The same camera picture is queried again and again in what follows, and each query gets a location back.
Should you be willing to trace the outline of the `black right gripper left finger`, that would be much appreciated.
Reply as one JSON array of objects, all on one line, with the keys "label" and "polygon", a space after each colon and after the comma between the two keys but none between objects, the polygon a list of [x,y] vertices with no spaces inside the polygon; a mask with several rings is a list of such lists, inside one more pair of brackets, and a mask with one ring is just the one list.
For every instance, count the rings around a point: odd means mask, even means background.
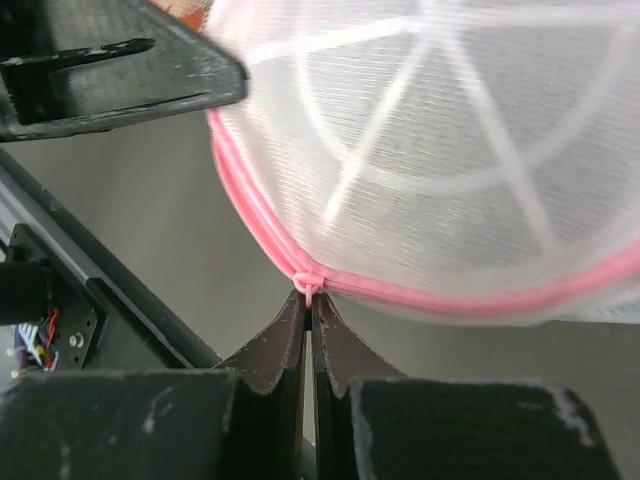
[{"label": "black right gripper left finger", "polygon": [[209,369],[31,374],[1,397],[5,479],[298,479],[306,305]]}]

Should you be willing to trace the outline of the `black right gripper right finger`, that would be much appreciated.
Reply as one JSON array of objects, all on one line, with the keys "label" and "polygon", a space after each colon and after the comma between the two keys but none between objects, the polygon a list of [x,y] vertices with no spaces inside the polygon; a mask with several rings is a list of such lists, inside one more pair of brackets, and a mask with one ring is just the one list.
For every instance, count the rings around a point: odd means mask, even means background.
[{"label": "black right gripper right finger", "polygon": [[310,313],[322,479],[616,479],[594,415],[546,381],[408,376],[329,296]]}]

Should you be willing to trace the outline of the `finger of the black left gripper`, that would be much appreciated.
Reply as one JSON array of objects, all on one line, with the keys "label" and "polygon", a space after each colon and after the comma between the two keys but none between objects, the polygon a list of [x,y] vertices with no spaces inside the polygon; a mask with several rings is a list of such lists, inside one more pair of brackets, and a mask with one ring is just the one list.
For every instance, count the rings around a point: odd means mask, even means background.
[{"label": "finger of the black left gripper", "polygon": [[109,131],[237,103],[242,63],[149,1],[4,1],[1,139]]}]

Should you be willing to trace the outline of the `white mesh pink-trim laundry bag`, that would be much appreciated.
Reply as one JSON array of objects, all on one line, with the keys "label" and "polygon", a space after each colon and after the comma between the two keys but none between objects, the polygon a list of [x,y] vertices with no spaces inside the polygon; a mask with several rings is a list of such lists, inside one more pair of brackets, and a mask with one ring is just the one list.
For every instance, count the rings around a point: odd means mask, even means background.
[{"label": "white mesh pink-trim laundry bag", "polygon": [[635,1],[217,1],[249,74],[207,114],[304,296],[418,320],[639,320]]}]

